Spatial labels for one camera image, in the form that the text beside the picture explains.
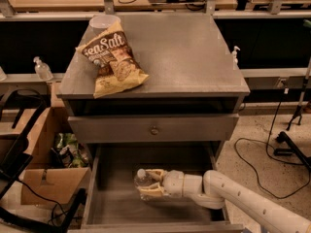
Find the sea salt chips bag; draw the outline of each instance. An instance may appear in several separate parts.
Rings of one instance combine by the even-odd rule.
[[[118,21],[76,50],[99,67],[94,98],[136,87],[148,78],[135,61]]]

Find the floor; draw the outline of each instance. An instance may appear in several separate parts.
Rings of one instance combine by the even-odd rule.
[[[254,170],[238,156],[234,148],[234,145],[240,138],[250,139],[239,140],[237,143],[237,150],[241,156],[256,167],[262,186],[279,197],[286,196],[307,183],[309,173],[304,166],[285,165],[272,160],[265,152],[265,143],[268,139],[276,108],[277,104],[274,103],[245,104],[242,106],[240,112],[241,117],[231,136],[231,140],[227,141],[224,145],[222,153],[217,161],[217,169],[234,181],[261,194],[263,197],[311,220],[311,184],[286,199],[276,199],[259,188]],[[295,103],[282,104],[275,118],[269,141],[269,144],[274,148],[286,146],[285,144],[278,144],[275,139],[281,131],[286,131],[288,123],[293,117],[295,108]],[[300,147],[305,155],[310,156],[311,114],[303,115],[301,125],[297,125],[297,120],[298,118],[294,120],[291,130],[286,131],[286,133],[295,144]],[[290,162],[299,162],[294,156],[282,158]],[[19,197],[20,184],[15,183],[0,201],[0,206],[20,216],[31,217],[44,222],[50,219],[52,208],[21,206]],[[248,231],[254,233],[261,232],[260,226],[256,222],[251,220],[228,201],[226,201],[226,207],[231,223],[242,223]],[[22,231],[11,226],[0,224],[0,232],[17,233]]]

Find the black wall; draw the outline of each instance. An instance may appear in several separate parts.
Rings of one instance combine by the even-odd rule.
[[[225,41],[238,46],[239,67],[306,67],[311,55],[311,29],[304,18],[216,19]]]
[[[216,19],[216,23],[230,50],[241,49],[241,69],[308,65],[311,30],[303,27],[303,18]],[[64,73],[87,25],[87,20],[0,22],[0,66],[7,74],[34,73],[33,58],[38,55],[54,73]]]
[[[54,73],[64,73],[88,21],[0,22],[0,66],[7,74],[35,73],[41,56]]]

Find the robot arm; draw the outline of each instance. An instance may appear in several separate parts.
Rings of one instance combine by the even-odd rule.
[[[270,232],[311,233],[310,220],[254,193],[220,172],[210,170],[201,177],[175,170],[163,171],[157,181],[154,186],[157,195],[189,197],[199,206],[210,209],[222,208],[226,199]]]

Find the hand sanitizer bottle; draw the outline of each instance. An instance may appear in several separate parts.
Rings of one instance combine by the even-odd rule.
[[[237,47],[237,46],[234,46],[234,48],[233,48],[233,52],[232,52],[232,56],[233,56],[233,61],[237,64],[237,62],[239,61],[238,59],[237,59],[237,51],[238,50],[241,50],[239,47]]]
[[[48,66],[48,64],[46,64],[45,62],[43,62],[40,57],[35,57],[33,59],[33,62],[36,63],[35,66],[35,71],[37,73],[37,75],[39,76],[39,79],[42,81],[49,81],[53,78],[52,72],[50,70],[50,67]]]
[[[1,66],[0,66],[0,82],[4,81],[7,79],[7,75],[6,73],[2,70]]]

